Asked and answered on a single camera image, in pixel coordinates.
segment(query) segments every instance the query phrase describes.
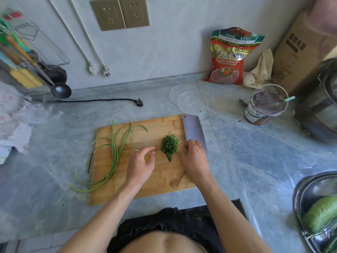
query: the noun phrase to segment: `wall socket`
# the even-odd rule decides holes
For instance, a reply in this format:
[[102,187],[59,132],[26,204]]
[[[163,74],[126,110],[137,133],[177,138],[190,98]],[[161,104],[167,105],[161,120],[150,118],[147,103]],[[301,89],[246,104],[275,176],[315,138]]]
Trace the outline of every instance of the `wall socket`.
[[119,0],[127,28],[150,25],[146,0]]
[[126,28],[119,0],[91,0],[102,31]]

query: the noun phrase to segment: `black power cord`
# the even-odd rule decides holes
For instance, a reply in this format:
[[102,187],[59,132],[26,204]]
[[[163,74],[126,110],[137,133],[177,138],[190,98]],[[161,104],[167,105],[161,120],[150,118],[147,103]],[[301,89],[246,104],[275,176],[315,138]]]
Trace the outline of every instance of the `black power cord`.
[[59,103],[77,103],[77,102],[93,102],[93,101],[113,101],[113,100],[129,100],[136,103],[136,106],[143,106],[143,101],[139,98],[131,99],[131,98],[110,98],[110,99],[90,99],[90,100],[71,100],[71,101],[58,101]]

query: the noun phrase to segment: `cutting board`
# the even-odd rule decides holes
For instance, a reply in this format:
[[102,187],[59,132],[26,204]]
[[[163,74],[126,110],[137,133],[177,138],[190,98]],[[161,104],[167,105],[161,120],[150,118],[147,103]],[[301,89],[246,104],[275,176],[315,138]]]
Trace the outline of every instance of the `cutting board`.
[[[115,125],[114,127],[115,136],[116,132],[126,124],[128,126],[120,132],[117,139],[118,150],[120,149],[123,137],[130,126],[129,123],[125,123]],[[166,154],[160,152],[162,138],[171,134],[175,134],[178,138],[178,151],[183,150],[184,145],[186,144],[186,138],[182,116],[174,115],[133,123],[133,125],[137,124],[144,125],[149,132],[142,127],[136,127],[132,130],[120,156],[116,177],[111,177],[103,187],[91,193],[91,206],[106,203],[116,193],[118,188],[125,182],[130,155],[144,146],[156,147],[156,164],[150,178],[145,182],[135,198],[196,187],[190,176],[186,174],[181,166],[178,154],[174,154],[172,156],[172,161],[170,162],[167,160]],[[101,127],[97,130],[96,138],[101,137],[111,138],[111,126]],[[96,147],[107,143],[109,143],[108,140],[99,140],[96,142]],[[106,176],[110,170],[111,163],[112,157],[110,146],[102,147],[97,150],[94,156],[92,181],[98,181]]]

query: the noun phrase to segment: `metal bowl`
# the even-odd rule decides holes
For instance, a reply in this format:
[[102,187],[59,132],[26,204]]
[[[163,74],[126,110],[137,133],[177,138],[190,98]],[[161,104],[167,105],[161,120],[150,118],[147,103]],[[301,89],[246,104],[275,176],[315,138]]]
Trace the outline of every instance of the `metal bowl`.
[[314,253],[321,253],[329,243],[332,231],[313,238],[306,238],[302,217],[310,207],[325,196],[337,195],[337,172],[323,172],[314,176],[305,177],[296,186],[293,195],[293,211],[301,229],[303,238]]

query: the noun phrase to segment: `belly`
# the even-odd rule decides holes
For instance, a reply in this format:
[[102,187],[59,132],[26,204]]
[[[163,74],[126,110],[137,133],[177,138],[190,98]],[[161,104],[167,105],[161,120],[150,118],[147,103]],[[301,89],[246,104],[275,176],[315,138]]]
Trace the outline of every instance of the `belly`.
[[120,253],[205,253],[190,238],[177,233],[154,231],[126,245]]

